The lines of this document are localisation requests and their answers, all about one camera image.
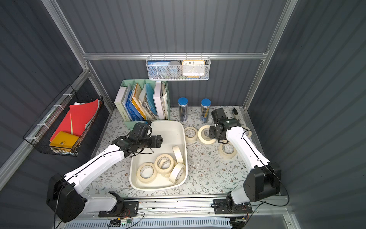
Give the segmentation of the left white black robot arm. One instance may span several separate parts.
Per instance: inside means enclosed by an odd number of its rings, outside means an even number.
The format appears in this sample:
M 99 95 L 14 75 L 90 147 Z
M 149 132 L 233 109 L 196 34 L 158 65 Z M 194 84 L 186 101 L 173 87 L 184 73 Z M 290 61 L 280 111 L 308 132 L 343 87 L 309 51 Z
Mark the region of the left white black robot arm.
M 111 166 L 142 153 L 146 148 L 160 148 L 164 139 L 152 135 L 151 122 L 137 123 L 132 131 L 111 142 L 98 156 L 65 174 L 49 180 L 46 203 L 61 222 L 70 222 L 82 213 L 101 212 L 106 216 L 120 216 L 124 199 L 115 192 L 104 197 L 83 197 L 84 190 Z

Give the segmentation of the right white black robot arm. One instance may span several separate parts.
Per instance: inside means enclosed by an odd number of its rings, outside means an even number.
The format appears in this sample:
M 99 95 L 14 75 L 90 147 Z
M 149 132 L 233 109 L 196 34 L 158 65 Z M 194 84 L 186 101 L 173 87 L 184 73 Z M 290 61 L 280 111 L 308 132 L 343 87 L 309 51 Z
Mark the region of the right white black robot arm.
M 249 139 L 249 130 L 242 127 L 235 118 L 228 118 L 222 108 L 211 112 L 213 126 L 209 137 L 219 143 L 229 143 L 244 161 L 248 175 L 243 186 L 227 195 L 227 202 L 237 206 L 257 202 L 280 193 L 282 170 L 271 163 Z

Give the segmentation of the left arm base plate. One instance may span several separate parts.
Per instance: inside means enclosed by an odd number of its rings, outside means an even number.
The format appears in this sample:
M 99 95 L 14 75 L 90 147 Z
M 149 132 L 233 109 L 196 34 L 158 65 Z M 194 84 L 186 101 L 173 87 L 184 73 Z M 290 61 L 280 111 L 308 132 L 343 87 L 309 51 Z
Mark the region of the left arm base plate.
M 113 207 L 111 211 L 100 211 L 98 217 L 99 218 L 135 217 L 137 216 L 138 209 L 139 209 L 138 201 L 117 202 L 115 207 Z

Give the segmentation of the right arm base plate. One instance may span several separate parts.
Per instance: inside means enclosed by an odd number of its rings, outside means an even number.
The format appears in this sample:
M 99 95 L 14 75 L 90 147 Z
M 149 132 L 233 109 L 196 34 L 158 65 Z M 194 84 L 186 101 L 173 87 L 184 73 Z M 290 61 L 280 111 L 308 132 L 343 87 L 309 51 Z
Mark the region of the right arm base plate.
M 217 198 L 213 200 L 211 208 L 214 209 L 215 214 L 249 214 L 252 213 L 252 207 L 247 204 L 236 205 L 224 198 Z

